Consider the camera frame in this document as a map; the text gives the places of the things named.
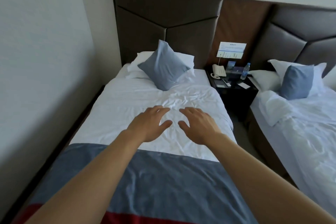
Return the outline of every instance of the forearm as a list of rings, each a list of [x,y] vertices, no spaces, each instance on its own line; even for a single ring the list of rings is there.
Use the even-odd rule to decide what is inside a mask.
[[[208,140],[259,223],[336,223],[335,219],[223,134]]]
[[[100,223],[132,156],[140,145],[123,131],[27,222]]]

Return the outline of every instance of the hand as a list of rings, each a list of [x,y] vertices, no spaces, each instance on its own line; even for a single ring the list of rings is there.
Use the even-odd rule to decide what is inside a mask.
[[[169,110],[170,108],[163,108],[162,105],[149,107],[132,120],[127,130],[139,137],[141,143],[154,141],[173,124],[171,120],[166,120],[159,125],[161,118]]]
[[[206,145],[217,133],[221,133],[215,120],[201,109],[186,107],[180,109],[180,112],[187,117],[190,127],[182,120],[178,125],[194,143]]]

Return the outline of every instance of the red stripe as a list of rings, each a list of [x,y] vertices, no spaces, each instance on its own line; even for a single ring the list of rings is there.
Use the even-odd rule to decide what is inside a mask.
[[[23,213],[14,220],[13,224],[24,224],[40,207],[42,204],[29,205]],[[134,214],[126,213],[110,213],[106,212],[101,224],[190,224],[188,222],[163,220],[157,218],[149,218],[137,216]]]

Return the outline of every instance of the card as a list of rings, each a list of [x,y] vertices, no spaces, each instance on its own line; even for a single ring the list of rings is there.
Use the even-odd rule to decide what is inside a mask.
[[[244,89],[250,88],[250,86],[248,86],[247,84],[245,84],[243,82],[239,83],[238,85],[241,86],[241,87],[243,87]]]

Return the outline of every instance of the brown wall panel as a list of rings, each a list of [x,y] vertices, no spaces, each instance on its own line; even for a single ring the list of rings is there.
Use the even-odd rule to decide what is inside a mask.
[[[220,65],[226,66],[229,60],[234,60],[237,66],[245,66],[271,5],[266,1],[224,0],[207,65],[218,64],[216,55],[220,42],[235,42],[247,44],[242,59],[221,58]]]

